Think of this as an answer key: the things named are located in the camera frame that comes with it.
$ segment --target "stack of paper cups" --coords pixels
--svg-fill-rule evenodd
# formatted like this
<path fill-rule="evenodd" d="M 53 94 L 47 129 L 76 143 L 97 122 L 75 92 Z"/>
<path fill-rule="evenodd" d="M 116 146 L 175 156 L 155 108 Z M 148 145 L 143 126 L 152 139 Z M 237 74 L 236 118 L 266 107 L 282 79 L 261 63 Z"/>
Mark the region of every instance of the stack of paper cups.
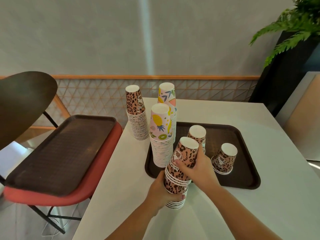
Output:
<path fill-rule="evenodd" d="M 166 167 L 172 156 L 172 126 L 169 106 L 155 104 L 151 107 L 149 128 L 153 162 L 160 168 Z"/>
<path fill-rule="evenodd" d="M 201 125 L 190 127 L 187 137 L 190 137 L 199 143 L 202 151 L 206 153 L 206 129 Z"/>
<path fill-rule="evenodd" d="M 176 139 L 177 108 L 176 93 L 172 83 L 164 82 L 159 85 L 158 103 L 167 104 L 170 108 L 169 113 L 172 121 L 172 137 L 174 143 Z"/>
<path fill-rule="evenodd" d="M 148 122 L 146 108 L 143 104 L 140 88 L 137 85 L 130 85 L 125 88 L 127 98 L 127 115 L 131 125 L 133 136 L 137 140 L 144 140 L 148 137 Z"/>
<path fill-rule="evenodd" d="M 166 190 L 172 194 L 187 195 L 188 185 L 191 179 L 181 172 L 175 163 L 175 160 L 183 161 L 185 165 L 193 168 L 196 163 L 199 144 L 194 139 L 189 137 L 181 137 L 176 149 L 173 152 L 171 160 L 165 168 L 165 178 L 163 184 Z M 171 201 L 166 206 L 172 209 L 180 209 L 186 199 L 174 202 Z"/>

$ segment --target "brown plastic tray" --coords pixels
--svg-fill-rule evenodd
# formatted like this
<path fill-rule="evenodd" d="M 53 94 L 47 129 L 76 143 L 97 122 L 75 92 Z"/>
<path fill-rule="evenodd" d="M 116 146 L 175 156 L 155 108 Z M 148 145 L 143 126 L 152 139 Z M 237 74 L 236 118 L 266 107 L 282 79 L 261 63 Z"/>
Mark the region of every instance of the brown plastic tray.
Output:
<path fill-rule="evenodd" d="M 114 127 L 113 117 L 73 115 L 6 178 L 6 185 L 54 196 L 74 191 Z"/>
<path fill-rule="evenodd" d="M 223 143 L 231 143 L 238 149 L 231 173 L 227 175 L 216 173 L 222 186 L 248 190 L 254 190 L 260 186 L 261 179 L 248 152 L 246 143 L 240 131 L 231 125 L 177 122 L 176 140 L 173 149 L 176 148 L 181 137 L 187 136 L 192 125 L 201 125 L 206 129 L 205 154 L 209 158 L 218 152 Z M 156 178 L 161 170 L 164 170 L 164 168 L 159 168 L 153 162 L 150 144 L 146 157 L 145 171 L 150 177 Z"/>

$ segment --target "white floor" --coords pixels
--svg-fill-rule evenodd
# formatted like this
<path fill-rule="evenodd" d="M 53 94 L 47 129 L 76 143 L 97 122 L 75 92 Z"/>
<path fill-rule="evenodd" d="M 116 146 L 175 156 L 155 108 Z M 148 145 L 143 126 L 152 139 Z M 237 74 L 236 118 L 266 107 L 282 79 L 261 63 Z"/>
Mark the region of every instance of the white floor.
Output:
<path fill-rule="evenodd" d="M 73 216 L 82 217 L 90 200 L 87 199 L 79 203 Z M 71 216 L 76 205 L 59 207 L 59 212 L 62 215 Z M 39 207 L 43 212 L 47 213 L 49 208 Z M 60 222 L 60 226 L 66 224 L 68 220 Z M 79 221 L 71 220 L 65 226 L 65 234 L 58 233 L 52 226 L 46 225 L 38 214 L 31 208 L 22 204 L 12 204 L 6 202 L 3 198 L 0 199 L 0 239 L 1 240 L 71 240 L 76 232 Z"/>

